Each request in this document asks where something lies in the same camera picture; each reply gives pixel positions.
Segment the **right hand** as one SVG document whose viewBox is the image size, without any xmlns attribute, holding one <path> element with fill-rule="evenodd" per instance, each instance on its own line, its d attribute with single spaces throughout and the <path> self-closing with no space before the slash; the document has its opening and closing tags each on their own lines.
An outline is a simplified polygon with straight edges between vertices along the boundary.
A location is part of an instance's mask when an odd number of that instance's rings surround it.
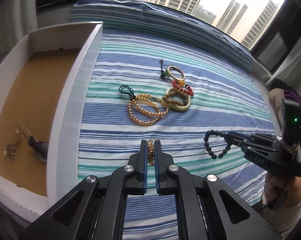
<svg viewBox="0 0 301 240">
<path fill-rule="evenodd" d="M 264 190 L 266 200 L 274 200 L 278 189 L 287 191 L 284 207 L 293 207 L 301 202 L 301 177 L 283 177 L 267 173 Z"/>
</svg>

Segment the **right forearm white sleeve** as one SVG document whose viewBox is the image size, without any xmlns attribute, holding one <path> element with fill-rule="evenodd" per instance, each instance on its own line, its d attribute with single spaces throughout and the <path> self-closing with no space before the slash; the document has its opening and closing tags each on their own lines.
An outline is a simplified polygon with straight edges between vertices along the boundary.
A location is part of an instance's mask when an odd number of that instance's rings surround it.
<svg viewBox="0 0 301 240">
<path fill-rule="evenodd" d="M 263 218 L 268 221 L 285 239 L 301 218 L 301 202 L 292 207 L 284 207 L 273 211 L 268 208 L 262 210 Z"/>
</svg>

